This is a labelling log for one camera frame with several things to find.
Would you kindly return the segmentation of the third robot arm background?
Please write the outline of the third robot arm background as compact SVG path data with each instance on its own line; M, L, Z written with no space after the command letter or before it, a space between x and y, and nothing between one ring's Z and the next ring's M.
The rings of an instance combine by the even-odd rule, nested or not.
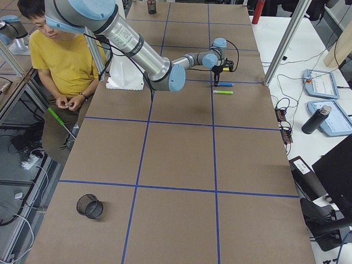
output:
M30 34L17 16L5 15L1 17L1 41L12 54L29 56L29 38Z

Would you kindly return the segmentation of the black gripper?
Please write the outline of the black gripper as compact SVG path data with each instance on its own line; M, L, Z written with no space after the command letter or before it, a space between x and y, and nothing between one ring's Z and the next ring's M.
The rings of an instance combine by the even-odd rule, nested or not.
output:
M220 73L223 71L222 65L215 65L212 68L212 72L214 73L214 86L218 86Z

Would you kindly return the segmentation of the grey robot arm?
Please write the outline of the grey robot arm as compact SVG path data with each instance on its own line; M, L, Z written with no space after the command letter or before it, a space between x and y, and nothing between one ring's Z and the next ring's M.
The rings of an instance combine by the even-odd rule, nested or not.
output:
M215 39L207 52L188 53L174 61L161 57L119 15L115 1L45 1L45 16L51 28L74 33L90 29L106 37L114 48L142 67L152 90L180 91L186 70L203 65L219 76L227 63L227 41L223 38Z

